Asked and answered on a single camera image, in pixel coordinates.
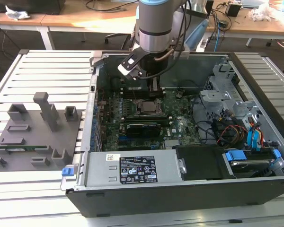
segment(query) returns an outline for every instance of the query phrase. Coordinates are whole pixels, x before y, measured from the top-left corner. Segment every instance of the motherboard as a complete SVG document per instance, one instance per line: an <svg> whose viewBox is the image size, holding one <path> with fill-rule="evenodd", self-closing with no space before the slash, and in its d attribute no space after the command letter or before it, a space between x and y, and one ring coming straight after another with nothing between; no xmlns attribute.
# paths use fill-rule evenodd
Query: motherboard
<svg viewBox="0 0 284 227"><path fill-rule="evenodd" d="M160 98L143 99L137 91L98 91L103 151L171 149L199 144L191 117L191 99L178 89L167 89Z"/></svg>

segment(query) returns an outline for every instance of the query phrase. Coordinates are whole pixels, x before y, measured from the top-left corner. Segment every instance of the floor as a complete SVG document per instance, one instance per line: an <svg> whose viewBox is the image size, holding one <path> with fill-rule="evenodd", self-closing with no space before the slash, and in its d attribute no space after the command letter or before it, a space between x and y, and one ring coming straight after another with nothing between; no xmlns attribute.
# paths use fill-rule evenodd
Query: floor
<svg viewBox="0 0 284 227"><path fill-rule="evenodd" d="M44 50L43 41L39 32L35 31L8 31L8 36L21 48L32 50ZM71 32L53 32L53 41L56 50L119 50L125 39L125 36L114 37L109 40L109 44L104 43L104 37L107 34L101 33L86 33L86 42L82 41L81 33ZM17 47L6 36L4 39L4 46L2 42L4 34L0 32L0 81L5 72L9 69L12 61L4 56L4 51L16 56L18 53ZM270 47L266 47L268 40L253 39L250 43L250 47L246 47L247 39L242 38L225 38L220 45L218 41L219 49L222 52L259 52L265 53L276 66L284 69L284 48L279 46L276 42L273 42ZM215 41L211 41L206 48L206 51L213 51Z"/></svg>

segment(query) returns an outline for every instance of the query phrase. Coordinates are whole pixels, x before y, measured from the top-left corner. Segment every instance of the power supply label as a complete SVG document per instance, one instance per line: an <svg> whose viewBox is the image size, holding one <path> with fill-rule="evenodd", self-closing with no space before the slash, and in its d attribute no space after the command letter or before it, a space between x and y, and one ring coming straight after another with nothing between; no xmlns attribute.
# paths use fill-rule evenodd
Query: power supply label
<svg viewBox="0 0 284 227"><path fill-rule="evenodd" d="M120 183L158 182L154 156L120 157Z"/></svg>

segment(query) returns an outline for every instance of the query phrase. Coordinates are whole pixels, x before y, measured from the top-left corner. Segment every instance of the gray plastic mount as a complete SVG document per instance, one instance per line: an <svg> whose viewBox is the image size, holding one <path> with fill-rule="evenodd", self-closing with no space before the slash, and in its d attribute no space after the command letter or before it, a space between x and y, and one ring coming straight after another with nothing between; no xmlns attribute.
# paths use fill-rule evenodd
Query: gray plastic mount
<svg viewBox="0 0 284 227"><path fill-rule="evenodd" d="M46 92L36 92L40 111L12 104L0 136L0 171L61 170L70 164L82 116L74 106L56 110Z"/></svg>

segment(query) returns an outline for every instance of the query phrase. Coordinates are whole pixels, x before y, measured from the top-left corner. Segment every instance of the wooden desk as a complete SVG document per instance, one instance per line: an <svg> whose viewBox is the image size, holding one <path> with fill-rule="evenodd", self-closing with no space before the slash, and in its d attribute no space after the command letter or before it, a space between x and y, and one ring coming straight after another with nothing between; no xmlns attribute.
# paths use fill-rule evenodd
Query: wooden desk
<svg viewBox="0 0 284 227"><path fill-rule="evenodd" d="M213 9L215 9L221 2L224 1L216 0L213 5ZM219 9L219 11L224 13L225 10L226 6ZM273 18L271 18L271 21L253 21L248 17L248 12L250 12L250 9L241 9L237 17L230 17L232 20L232 26L224 36L249 38L249 42L252 38L284 39L284 25L280 21ZM229 22L229 19L220 12L217 12L217 17L220 20L226 20ZM205 37L209 37L214 31L214 21L212 16L210 16L209 25L206 31Z"/></svg>
<svg viewBox="0 0 284 227"><path fill-rule="evenodd" d="M213 8L225 0L215 0ZM131 33L136 21L137 4L126 6L127 11L117 13L100 13L85 7L86 0L66 0L60 15L31 14L30 19L14 21L5 14L0 14L0 27L7 30L39 31L45 48L54 50L51 31L61 32L102 32L102 33ZM99 0L95 8L108 9L123 3ZM237 17L232 17L232 27L225 33L226 37L284 39L284 25L271 19L268 21L252 21L247 14L249 9L241 9ZM219 19L228 20L223 14L217 13ZM204 38L208 38L214 30L213 17Z"/></svg>
<svg viewBox="0 0 284 227"><path fill-rule="evenodd" d="M0 13L0 28L5 30L38 31L37 26L41 26L41 21L45 14L37 13L30 14L30 16L31 17L28 19L15 21L13 19L9 19L5 13Z"/></svg>
<svg viewBox="0 0 284 227"><path fill-rule="evenodd" d="M94 7L97 9L109 9L122 4L98 1ZM137 6L138 4L133 3L125 6L127 11L101 13L86 8L85 3L81 0L66 0L60 15L46 15L41 24L42 26L53 27L51 31L57 29L54 26L62 26L80 27L88 32L131 33L136 22Z"/></svg>
<svg viewBox="0 0 284 227"><path fill-rule="evenodd" d="M29 26L41 26L41 21L45 17L44 13L29 14L30 18L15 21L8 18L5 13L0 13L0 25L29 25Z"/></svg>

